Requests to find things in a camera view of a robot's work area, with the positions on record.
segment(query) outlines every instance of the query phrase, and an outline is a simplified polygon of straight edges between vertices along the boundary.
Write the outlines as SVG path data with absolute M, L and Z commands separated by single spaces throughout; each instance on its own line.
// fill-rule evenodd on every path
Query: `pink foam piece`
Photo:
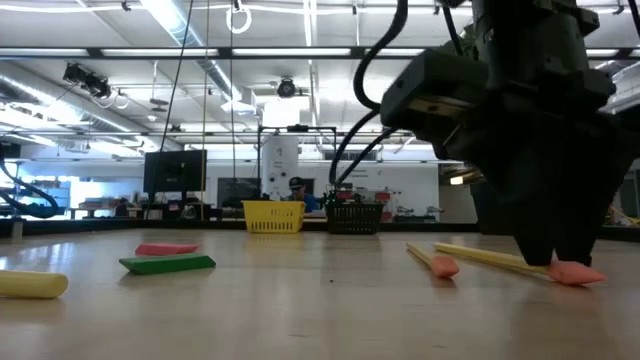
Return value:
M 601 273 L 574 261 L 551 262 L 549 277 L 564 285 L 572 286 L 607 280 Z
M 198 245 L 187 244 L 140 244 L 136 249 L 136 255 L 176 255 L 188 254 L 198 250 Z
M 430 267 L 433 275 L 441 279 L 448 279 L 460 271 L 456 262 L 448 256 L 433 257 Z

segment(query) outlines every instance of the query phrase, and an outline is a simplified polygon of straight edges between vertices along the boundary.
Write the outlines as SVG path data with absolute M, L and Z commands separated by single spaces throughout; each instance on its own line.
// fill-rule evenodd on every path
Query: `person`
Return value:
M 307 187 L 302 178 L 294 176 L 289 180 L 291 195 L 286 198 L 288 201 L 304 201 L 304 212 L 310 213 L 318 209 L 318 201 L 315 196 L 307 194 Z

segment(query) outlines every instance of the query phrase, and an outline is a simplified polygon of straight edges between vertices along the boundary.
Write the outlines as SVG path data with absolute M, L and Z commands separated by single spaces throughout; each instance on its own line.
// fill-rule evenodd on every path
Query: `table surface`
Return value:
M 3 269 L 57 271 L 57 300 L 0 298 L 0 359 L 640 358 L 640 245 L 602 241 L 588 288 L 468 260 L 434 278 L 405 242 L 517 253 L 477 234 L 139 229 L 0 245 Z M 198 244 L 215 270 L 134 276 L 144 242 Z

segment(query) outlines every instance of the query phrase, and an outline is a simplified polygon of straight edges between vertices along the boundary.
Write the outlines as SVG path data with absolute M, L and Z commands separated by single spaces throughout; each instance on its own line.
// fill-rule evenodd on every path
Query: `black basket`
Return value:
M 331 234 L 375 234 L 380 230 L 384 204 L 327 205 Z

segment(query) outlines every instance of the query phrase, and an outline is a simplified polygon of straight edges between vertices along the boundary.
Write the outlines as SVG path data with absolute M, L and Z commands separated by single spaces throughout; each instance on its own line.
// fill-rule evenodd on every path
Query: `security camera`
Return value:
M 277 93 L 278 96 L 283 99 L 293 97 L 296 94 L 296 85 L 293 83 L 293 79 L 288 77 L 282 78 L 280 85 L 278 85 Z

